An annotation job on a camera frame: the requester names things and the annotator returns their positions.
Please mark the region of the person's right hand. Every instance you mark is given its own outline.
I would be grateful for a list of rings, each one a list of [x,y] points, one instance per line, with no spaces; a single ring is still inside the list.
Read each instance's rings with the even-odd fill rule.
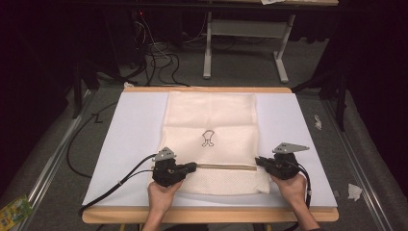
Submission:
[[[305,201],[306,178],[297,174],[294,178],[281,180],[271,175],[272,181],[278,186],[279,192],[294,211],[308,210]]]

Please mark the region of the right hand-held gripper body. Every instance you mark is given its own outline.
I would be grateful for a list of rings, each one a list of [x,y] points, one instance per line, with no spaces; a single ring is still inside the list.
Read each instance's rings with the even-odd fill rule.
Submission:
[[[276,146],[272,153],[274,154],[272,164],[268,172],[281,180],[294,178],[300,171],[305,172],[304,167],[297,161],[294,153],[309,150],[308,146],[281,142]]]

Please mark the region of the person's left hand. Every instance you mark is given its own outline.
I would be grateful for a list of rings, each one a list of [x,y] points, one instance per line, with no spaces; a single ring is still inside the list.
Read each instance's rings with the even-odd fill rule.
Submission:
[[[175,183],[169,187],[163,187],[157,182],[148,186],[149,213],[164,215],[171,207],[174,195],[182,186],[183,182]]]

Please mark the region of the white table mat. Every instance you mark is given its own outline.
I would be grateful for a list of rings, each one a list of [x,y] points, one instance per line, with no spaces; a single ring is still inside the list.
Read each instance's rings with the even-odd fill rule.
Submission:
[[[313,208],[335,208],[327,177],[320,163],[297,98],[292,93],[256,92],[260,124],[258,153],[272,155],[280,142],[305,145],[296,159],[307,169],[312,184]],[[110,128],[104,140],[95,171],[89,183],[86,204],[111,189],[132,168],[150,168],[141,160],[158,151],[167,101],[166,92],[124,92],[120,95]],[[286,206],[277,186],[269,193],[249,195],[202,195],[179,192],[174,204],[179,207],[269,207]]]

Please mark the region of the aluminium floor rail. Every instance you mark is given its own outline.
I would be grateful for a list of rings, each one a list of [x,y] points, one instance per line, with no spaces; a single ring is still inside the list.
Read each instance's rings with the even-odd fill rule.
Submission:
[[[43,198],[46,196],[46,193],[51,186],[55,175],[57,174],[61,162],[65,158],[68,143],[73,139],[73,134],[84,117],[84,110],[89,107],[89,104],[92,102],[95,95],[95,90],[86,90],[84,94],[80,95],[83,105],[80,107],[78,115],[73,117],[74,112],[71,112],[67,116],[67,124],[64,128],[64,133],[59,138],[58,145],[47,158],[41,172],[38,174],[35,184],[27,193],[27,198],[32,206],[33,212],[31,215],[18,223],[15,228],[12,228],[11,231],[28,231],[29,225],[34,219]]]
[[[369,178],[364,173],[363,168],[357,159],[356,153],[354,152],[345,131],[340,128],[340,125],[335,118],[335,111],[332,108],[332,104],[327,100],[323,100],[321,104],[343,145],[345,156],[352,168],[351,172],[354,179],[356,180],[357,185],[362,189],[361,197],[364,199],[367,207],[369,208],[371,217],[373,218],[378,231],[394,231],[389,219],[385,214],[383,206],[379,201],[377,193],[375,192]]]

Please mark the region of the cream mesh laundry bag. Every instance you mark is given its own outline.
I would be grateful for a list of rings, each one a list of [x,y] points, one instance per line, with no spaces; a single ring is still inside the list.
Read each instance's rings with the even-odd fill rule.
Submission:
[[[259,126],[253,94],[172,91],[166,102],[160,148],[176,162],[197,164],[182,193],[242,195],[269,192],[257,167]]]

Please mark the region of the green printed packet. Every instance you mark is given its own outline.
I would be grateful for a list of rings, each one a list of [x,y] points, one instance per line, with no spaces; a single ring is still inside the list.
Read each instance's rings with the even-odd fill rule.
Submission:
[[[0,210],[0,231],[9,231],[33,213],[26,195],[21,195]]]

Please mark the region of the large white paper scrap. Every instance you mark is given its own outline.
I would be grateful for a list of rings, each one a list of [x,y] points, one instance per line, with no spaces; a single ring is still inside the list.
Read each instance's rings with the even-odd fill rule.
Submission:
[[[359,200],[363,192],[363,190],[359,186],[356,186],[353,184],[348,185],[347,191],[348,191],[348,199],[353,199],[354,201]]]

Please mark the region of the white desk frame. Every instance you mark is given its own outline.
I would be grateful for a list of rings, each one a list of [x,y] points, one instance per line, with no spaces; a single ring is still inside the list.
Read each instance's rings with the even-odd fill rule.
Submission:
[[[254,4],[256,7],[337,7],[339,0],[207,0],[210,5],[215,3]],[[261,39],[279,39],[280,46],[272,52],[279,80],[287,84],[289,78],[283,63],[283,54],[287,46],[296,13],[290,13],[284,20],[262,21],[255,19],[218,19],[212,12],[206,13],[206,50],[204,55],[203,78],[212,76],[212,38],[213,36],[248,37]]]

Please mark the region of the black metal stand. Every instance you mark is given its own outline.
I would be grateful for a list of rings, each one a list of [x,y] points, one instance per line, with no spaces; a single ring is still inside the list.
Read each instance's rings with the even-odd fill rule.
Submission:
[[[82,84],[85,84],[88,90],[98,90],[99,82],[96,76],[96,70],[93,63],[88,60],[77,62],[73,70],[73,95],[74,95],[74,113],[73,118],[77,118],[83,107]]]
[[[337,100],[335,121],[342,131],[344,131],[344,110],[346,108],[347,72],[348,68],[344,64],[337,63],[321,74],[314,75],[310,80],[291,88],[293,93],[298,93],[309,88],[320,87],[320,99],[329,100],[335,98]]]

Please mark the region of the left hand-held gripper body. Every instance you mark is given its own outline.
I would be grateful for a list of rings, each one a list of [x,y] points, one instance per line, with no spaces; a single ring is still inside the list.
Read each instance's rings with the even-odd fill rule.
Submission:
[[[164,147],[153,158],[153,180],[160,186],[169,187],[186,178],[186,170],[176,165],[176,155],[168,147]]]

